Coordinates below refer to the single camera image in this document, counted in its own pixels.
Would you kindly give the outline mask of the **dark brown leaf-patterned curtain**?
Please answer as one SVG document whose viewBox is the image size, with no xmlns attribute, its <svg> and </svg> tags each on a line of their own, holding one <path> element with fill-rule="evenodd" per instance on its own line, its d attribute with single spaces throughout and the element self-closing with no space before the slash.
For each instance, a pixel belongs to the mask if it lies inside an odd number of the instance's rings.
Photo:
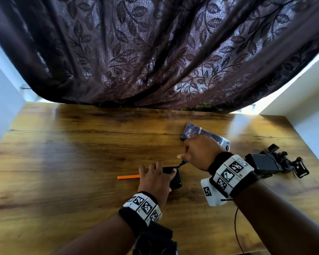
<svg viewBox="0 0 319 255">
<path fill-rule="evenodd" d="M 319 53 L 319 0 L 0 0 L 0 46 L 51 102 L 227 114 Z"/>
</svg>

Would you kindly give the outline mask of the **small black device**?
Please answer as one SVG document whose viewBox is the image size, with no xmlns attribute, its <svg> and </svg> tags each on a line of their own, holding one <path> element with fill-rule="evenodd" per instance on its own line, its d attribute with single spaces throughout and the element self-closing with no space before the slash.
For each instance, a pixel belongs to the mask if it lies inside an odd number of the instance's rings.
<svg viewBox="0 0 319 255">
<path fill-rule="evenodd" d="M 163 167 L 163 173 L 171 174 L 171 172 L 176 169 L 176 174 L 174 178 L 170 181 L 170 189 L 176 190 L 182 187 L 180 173 L 179 173 L 179 167 Z"/>
</svg>

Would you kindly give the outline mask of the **green plant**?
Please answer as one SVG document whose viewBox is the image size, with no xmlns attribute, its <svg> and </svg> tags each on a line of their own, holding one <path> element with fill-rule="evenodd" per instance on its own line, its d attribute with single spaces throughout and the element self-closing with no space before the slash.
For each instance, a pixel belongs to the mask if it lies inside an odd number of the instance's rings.
<svg viewBox="0 0 319 255">
<path fill-rule="evenodd" d="M 215 107 L 213 107 L 210 103 L 201 103 L 195 107 L 182 108 L 180 111 L 217 112 Z"/>
</svg>

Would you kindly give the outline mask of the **person's right hand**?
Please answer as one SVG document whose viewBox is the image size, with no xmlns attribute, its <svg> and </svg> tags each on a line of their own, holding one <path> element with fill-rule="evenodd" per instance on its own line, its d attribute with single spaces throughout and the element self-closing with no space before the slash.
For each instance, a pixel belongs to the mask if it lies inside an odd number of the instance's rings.
<svg viewBox="0 0 319 255">
<path fill-rule="evenodd" d="M 205 135 L 195 135 L 184 141 L 183 154 L 190 153 L 190 164 L 201 171 L 208 171 L 215 157 L 222 152 L 225 152 L 225 149 L 213 138 Z"/>
</svg>

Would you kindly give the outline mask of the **right white marker wristband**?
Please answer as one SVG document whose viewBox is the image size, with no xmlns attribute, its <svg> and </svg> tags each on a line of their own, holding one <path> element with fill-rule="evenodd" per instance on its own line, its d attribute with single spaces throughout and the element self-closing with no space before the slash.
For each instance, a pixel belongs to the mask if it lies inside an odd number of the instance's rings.
<svg viewBox="0 0 319 255">
<path fill-rule="evenodd" d="M 236 198 L 243 190 L 259 181 L 254 168 L 239 155 L 230 152 L 218 154 L 208 168 L 208 180 L 224 197 Z"/>
</svg>

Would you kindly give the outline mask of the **clear plastic screwdriver bit case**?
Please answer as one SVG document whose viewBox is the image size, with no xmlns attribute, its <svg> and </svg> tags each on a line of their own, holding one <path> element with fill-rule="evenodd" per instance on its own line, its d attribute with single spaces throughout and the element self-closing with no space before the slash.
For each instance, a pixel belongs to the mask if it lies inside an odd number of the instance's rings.
<svg viewBox="0 0 319 255">
<path fill-rule="evenodd" d="M 188 123 L 186 125 L 186 128 L 184 129 L 184 132 L 180 138 L 181 141 L 185 141 L 186 139 L 195 136 L 195 135 L 205 135 L 207 137 L 213 138 L 219 145 L 221 145 L 226 151 L 230 151 L 230 141 L 227 140 L 226 138 L 219 136 L 215 133 L 206 131 L 205 129 Z"/>
</svg>

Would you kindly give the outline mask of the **person's right forearm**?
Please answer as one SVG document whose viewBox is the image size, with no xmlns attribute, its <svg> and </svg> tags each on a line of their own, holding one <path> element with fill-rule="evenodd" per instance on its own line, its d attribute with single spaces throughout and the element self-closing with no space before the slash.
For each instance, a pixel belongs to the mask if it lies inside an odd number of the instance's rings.
<svg viewBox="0 0 319 255">
<path fill-rule="evenodd" d="M 319 255 L 319 224 L 261 180 L 242 180 L 231 197 L 271 255 Z"/>
</svg>

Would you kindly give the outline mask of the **left white marker wristband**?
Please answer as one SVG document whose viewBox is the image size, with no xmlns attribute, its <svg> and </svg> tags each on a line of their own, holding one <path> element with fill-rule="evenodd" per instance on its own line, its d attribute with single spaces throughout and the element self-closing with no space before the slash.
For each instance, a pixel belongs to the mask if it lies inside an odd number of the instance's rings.
<svg viewBox="0 0 319 255">
<path fill-rule="evenodd" d="M 162 218 L 157 199 L 148 192 L 133 195 L 118 214 L 131 228 L 136 239 L 148 229 L 151 222 L 158 222 Z"/>
</svg>

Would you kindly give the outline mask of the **person's left hand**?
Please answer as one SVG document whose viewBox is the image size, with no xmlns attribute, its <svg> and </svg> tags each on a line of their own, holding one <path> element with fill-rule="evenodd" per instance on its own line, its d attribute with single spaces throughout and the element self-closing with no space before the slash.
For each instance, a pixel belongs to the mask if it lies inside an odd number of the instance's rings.
<svg viewBox="0 0 319 255">
<path fill-rule="evenodd" d="M 138 192 L 144 191 L 153 195 L 162 210 L 171 192 L 169 185 L 170 176 L 163 173 L 162 162 L 157 161 L 149 165 L 146 180 L 143 184 L 139 184 Z"/>
</svg>

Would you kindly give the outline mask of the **person's left forearm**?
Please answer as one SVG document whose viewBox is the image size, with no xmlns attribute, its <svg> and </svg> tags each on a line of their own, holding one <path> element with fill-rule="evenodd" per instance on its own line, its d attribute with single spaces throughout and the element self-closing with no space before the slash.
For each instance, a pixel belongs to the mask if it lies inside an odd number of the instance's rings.
<svg viewBox="0 0 319 255">
<path fill-rule="evenodd" d="M 52 255 L 126 255 L 135 241 L 130 226 L 114 214 Z"/>
</svg>

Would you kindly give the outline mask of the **white marker wristband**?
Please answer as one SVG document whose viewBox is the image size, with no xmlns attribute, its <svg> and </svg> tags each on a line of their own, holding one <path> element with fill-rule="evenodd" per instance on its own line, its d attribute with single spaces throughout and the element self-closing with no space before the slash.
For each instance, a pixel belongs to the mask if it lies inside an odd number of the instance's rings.
<svg viewBox="0 0 319 255">
<path fill-rule="evenodd" d="M 162 218 L 157 199 L 148 192 L 133 195 L 118 214 L 131 228 L 136 239 L 148 229 L 151 222 L 158 222 Z"/>
<path fill-rule="evenodd" d="M 218 154 L 208 168 L 208 180 L 224 197 L 236 198 L 243 190 L 259 181 L 254 168 L 239 155 L 230 152 Z"/>
</svg>

